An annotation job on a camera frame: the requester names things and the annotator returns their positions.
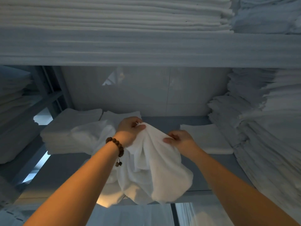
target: person's left arm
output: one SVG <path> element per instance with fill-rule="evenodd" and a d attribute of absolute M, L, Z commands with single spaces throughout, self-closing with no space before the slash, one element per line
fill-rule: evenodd
<path fill-rule="evenodd" d="M 114 136 L 123 147 L 145 129 L 137 117 L 124 119 Z M 25 222 L 24 226 L 85 226 L 116 163 L 119 150 L 112 141 L 102 147 L 64 182 Z"/>

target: person's left hand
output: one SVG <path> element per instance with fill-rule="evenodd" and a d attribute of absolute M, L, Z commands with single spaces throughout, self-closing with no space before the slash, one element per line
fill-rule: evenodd
<path fill-rule="evenodd" d="M 136 139 L 137 134 L 146 128 L 146 125 L 138 125 L 142 120 L 138 117 L 129 117 L 123 119 L 118 125 L 118 129 L 113 138 L 119 141 L 123 147 L 130 146 Z"/>

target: tile grout line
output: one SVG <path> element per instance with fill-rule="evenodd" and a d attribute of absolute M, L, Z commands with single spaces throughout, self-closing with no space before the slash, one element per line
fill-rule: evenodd
<path fill-rule="evenodd" d="M 168 103 L 168 95 L 169 95 L 170 73 L 171 73 L 171 67 L 169 68 L 169 78 L 168 78 L 168 88 L 167 88 L 167 99 L 166 99 L 166 105 L 165 105 L 165 116 L 166 116 L 166 112 L 167 112 L 167 103 Z"/>

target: brown wooden bead bracelet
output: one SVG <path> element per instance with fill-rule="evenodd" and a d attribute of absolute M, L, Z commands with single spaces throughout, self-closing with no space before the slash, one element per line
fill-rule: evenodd
<path fill-rule="evenodd" d="M 117 147 L 118 147 L 118 149 L 119 149 L 119 155 L 118 155 L 118 159 L 117 159 L 117 162 L 116 162 L 115 166 L 116 166 L 116 167 L 121 166 L 121 165 L 122 165 L 122 162 L 120 162 L 119 157 L 122 157 L 122 156 L 123 156 L 123 153 L 124 153 L 124 149 L 123 149 L 123 147 L 122 147 L 122 144 L 119 143 L 119 141 L 116 140 L 115 138 L 108 137 L 108 138 L 106 139 L 106 143 L 108 143 L 108 142 L 110 142 L 110 141 L 112 141 L 114 144 L 116 144 Z"/>

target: forearm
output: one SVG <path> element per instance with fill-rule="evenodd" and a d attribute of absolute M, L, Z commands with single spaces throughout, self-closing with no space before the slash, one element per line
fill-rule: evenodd
<path fill-rule="evenodd" d="M 107 143 L 57 189 L 28 219 L 25 226 L 84 226 L 118 157 Z"/>
<path fill-rule="evenodd" d="M 194 163 L 218 197 L 235 226 L 299 225 L 255 188 L 195 146 Z"/>

